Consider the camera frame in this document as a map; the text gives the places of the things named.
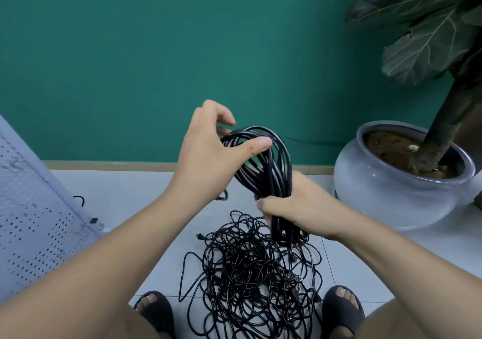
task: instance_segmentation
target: white ceramic pot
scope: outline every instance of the white ceramic pot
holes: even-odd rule
[[[472,159],[455,144],[444,158],[456,165],[460,176],[430,179],[396,169],[366,147],[366,133],[394,131],[423,140],[426,129],[407,123],[377,121],[357,131],[336,159],[334,187],[337,198],[351,208],[396,229],[428,226],[448,215],[463,199],[464,186],[475,174]]]

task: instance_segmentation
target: white perforated panel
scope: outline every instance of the white perforated panel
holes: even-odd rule
[[[0,305],[101,235],[0,116]]]

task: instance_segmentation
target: black sandal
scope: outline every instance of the black sandal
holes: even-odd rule
[[[158,333],[164,331],[169,334],[172,339],[175,339],[174,315],[172,314],[172,307],[166,296],[164,296],[162,293],[158,291],[149,291],[144,293],[134,305],[134,310],[141,300],[149,295],[155,295],[157,300],[144,307],[139,314],[144,317]]]
[[[353,306],[346,298],[336,294],[336,290],[340,287],[355,296],[359,309]],[[322,318],[322,339],[328,339],[333,330],[338,326],[346,327],[355,335],[365,320],[365,313],[358,297],[356,297],[351,289],[342,285],[336,285],[331,287],[325,295],[322,303]]]

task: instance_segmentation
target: soil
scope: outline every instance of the soil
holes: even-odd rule
[[[410,157],[421,142],[390,131],[375,131],[364,135],[365,145],[379,159],[397,169],[413,174],[409,167]],[[422,171],[420,176],[432,179],[449,179],[458,176],[455,168],[438,165],[432,171]]]

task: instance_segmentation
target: forearm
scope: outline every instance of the forearm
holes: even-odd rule
[[[196,208],[177,198],[175,193],[164,194],[3,305],[1,336],[56,339],[104,335],[196,214]]]
[[[428,337],[480,337],[482,280],[356,212],[337,238],[389,288]]]

